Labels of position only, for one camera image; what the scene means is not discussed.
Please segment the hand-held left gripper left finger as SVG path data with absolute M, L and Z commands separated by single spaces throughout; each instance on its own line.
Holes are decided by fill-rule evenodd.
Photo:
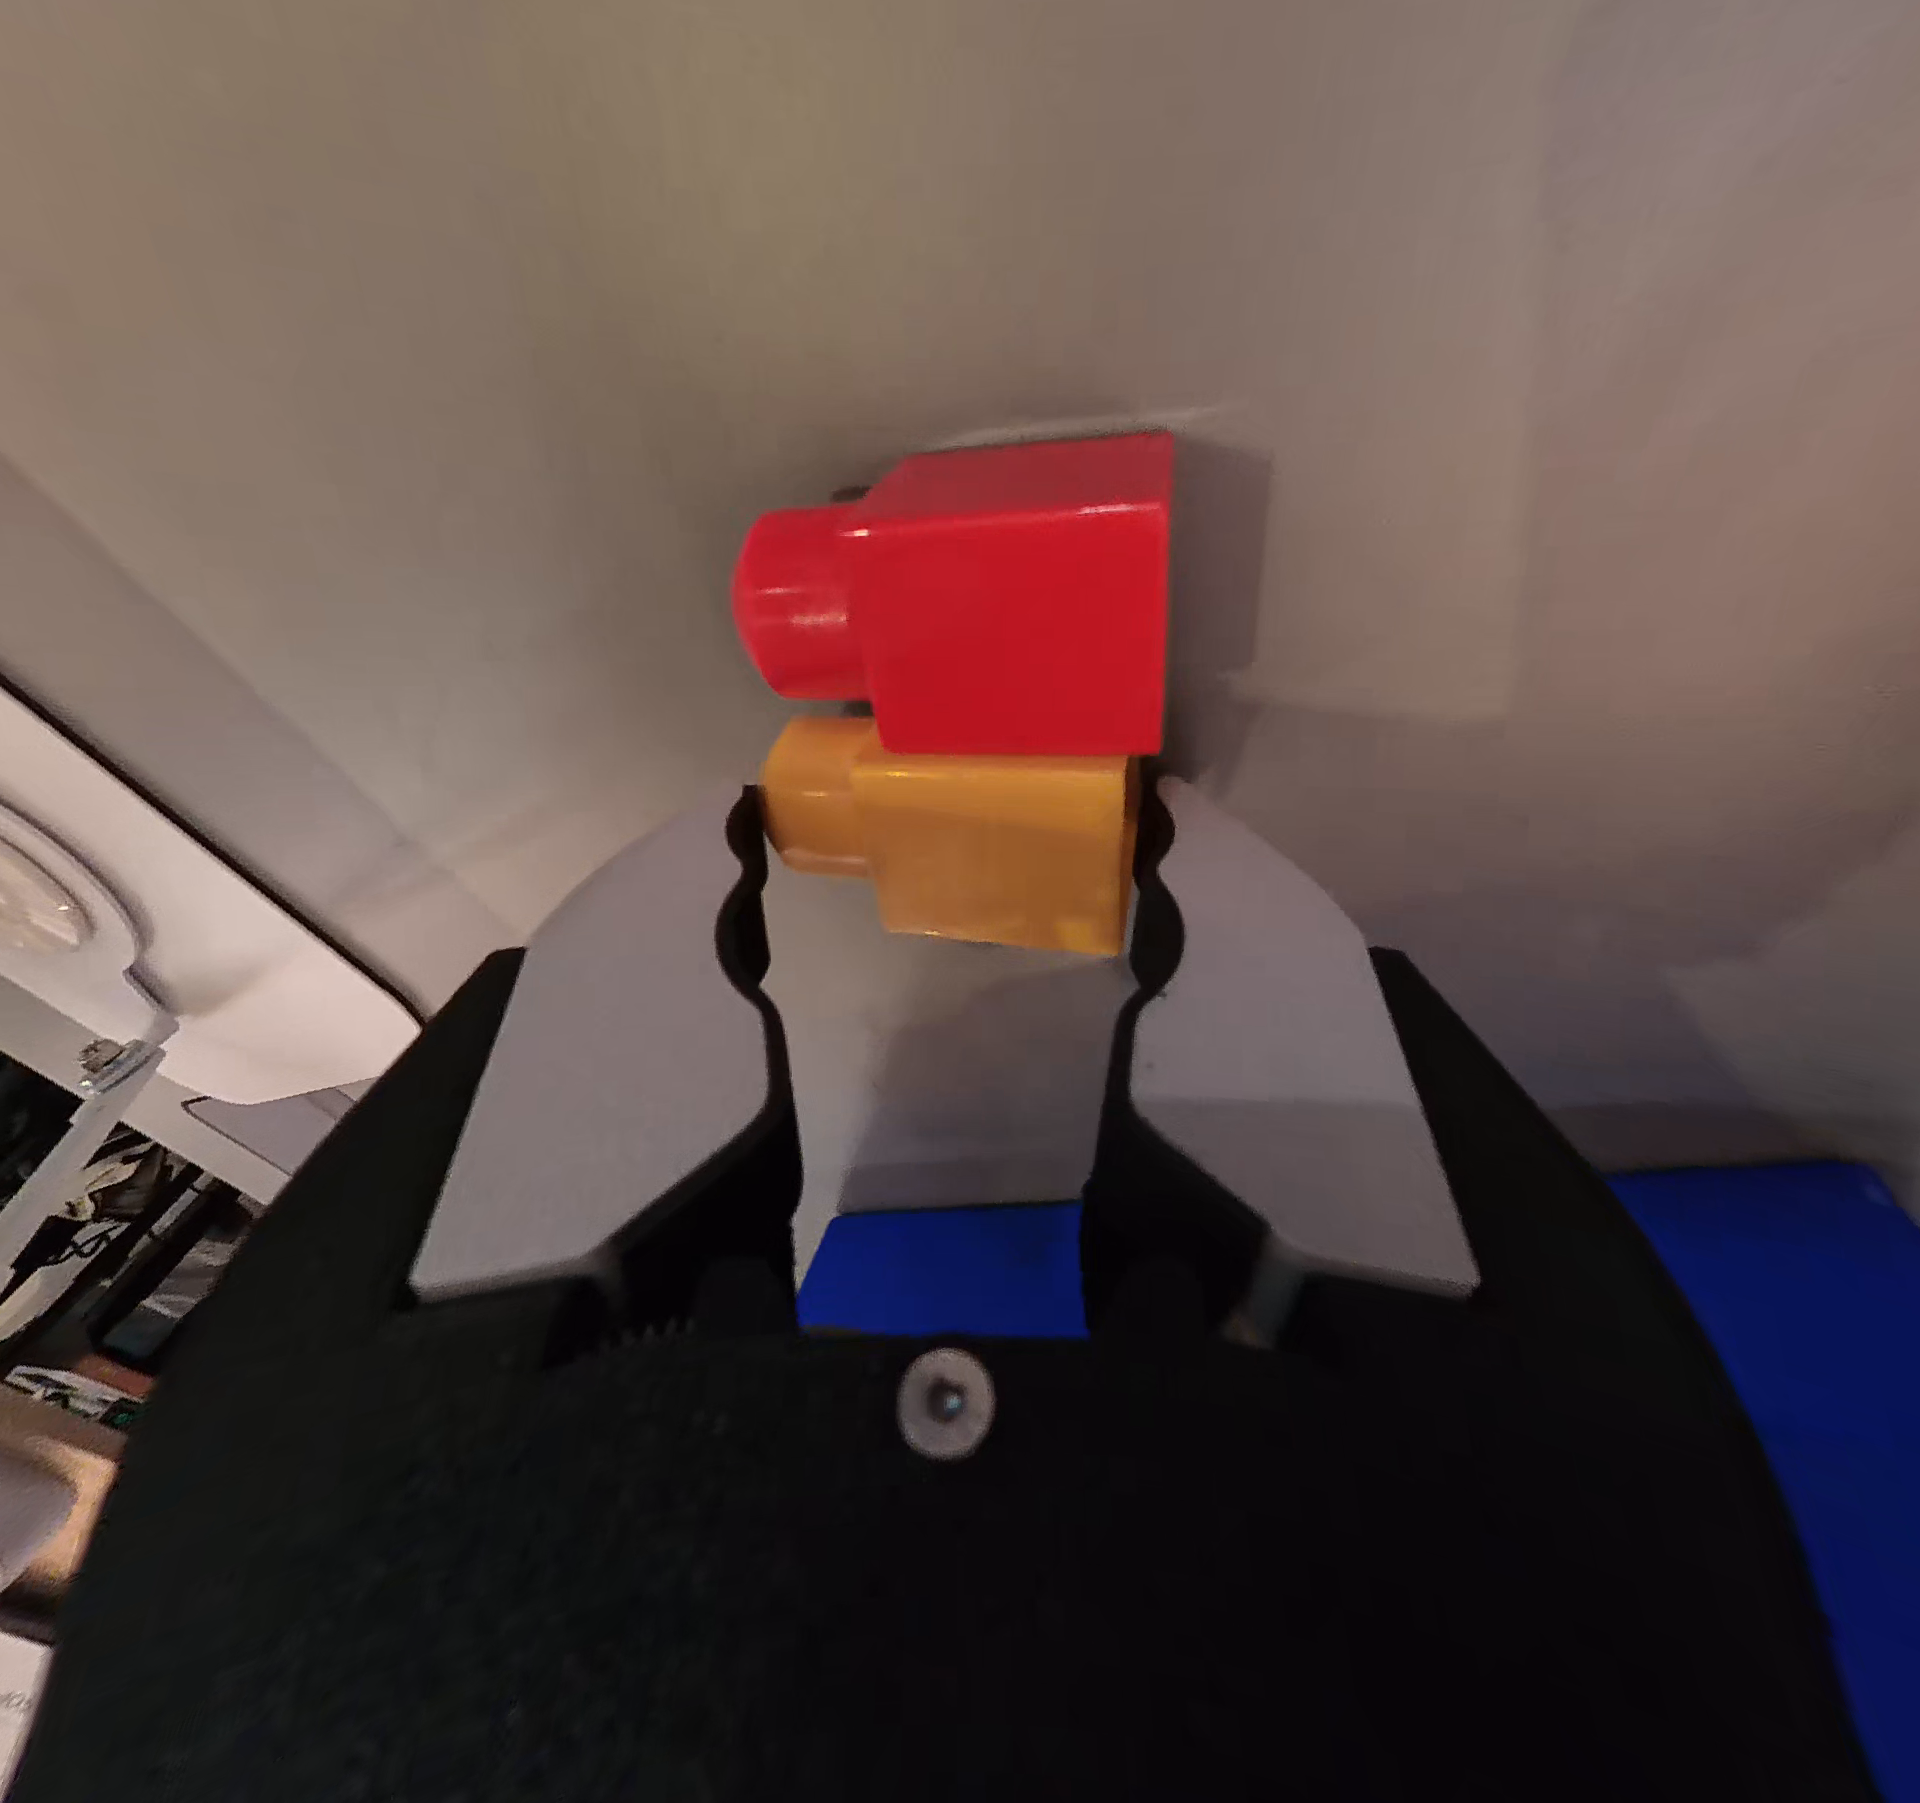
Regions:
M 596 1279 L 626 1326 L 727 1294 L 792 1326 L 797 1110 L 760 896 L 760 787 L 727 787 L 535 929 L 416 1253 L 418 1305 Z

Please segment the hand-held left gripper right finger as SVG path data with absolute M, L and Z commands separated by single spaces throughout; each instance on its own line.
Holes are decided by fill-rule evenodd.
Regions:
M 1131 994 L 1084 1176 L 1084 1320 L 1281 1338 L 1316 1277 L 1468 1305 L 1482 1263 L 1350 905 L 1196 783 L 1140 797 Z

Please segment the yellow one-stud block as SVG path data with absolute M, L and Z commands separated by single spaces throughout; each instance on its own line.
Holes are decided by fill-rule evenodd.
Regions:
M 760 822 L 792 876 L 866 880 L 893 937 L 1130 949 L 1140 849 L 1130 753 L 890 753 L 875 721 L 792 716 L 760 758 Z

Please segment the blue plastic bin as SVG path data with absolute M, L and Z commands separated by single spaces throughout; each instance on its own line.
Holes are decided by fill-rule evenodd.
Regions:
M 1920 1795 L 1920 1238 L 1863 1160 L 1613 1176 L 1796 1511 L 1832 1666 L 1878 1779 Z M 1081 1207 L 834 1215 L 797 1326 L 1084 1338 Z

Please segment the red one-stud block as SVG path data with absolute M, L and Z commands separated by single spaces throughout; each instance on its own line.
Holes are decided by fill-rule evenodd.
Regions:
M 890 753 L 1150 758 L 1175 469 L 1166 430 L 910 455 L 746 525 L 735 637 L 782 702 L 866 702 Z

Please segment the grey desk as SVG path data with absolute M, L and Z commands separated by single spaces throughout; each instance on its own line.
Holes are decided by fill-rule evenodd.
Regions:
M 4 0 L 4 682 L 431 1009 L 751 516 L 1175 430 L 1175 766 L 1600 1168 L 1914 1207 L 1914 0 Z

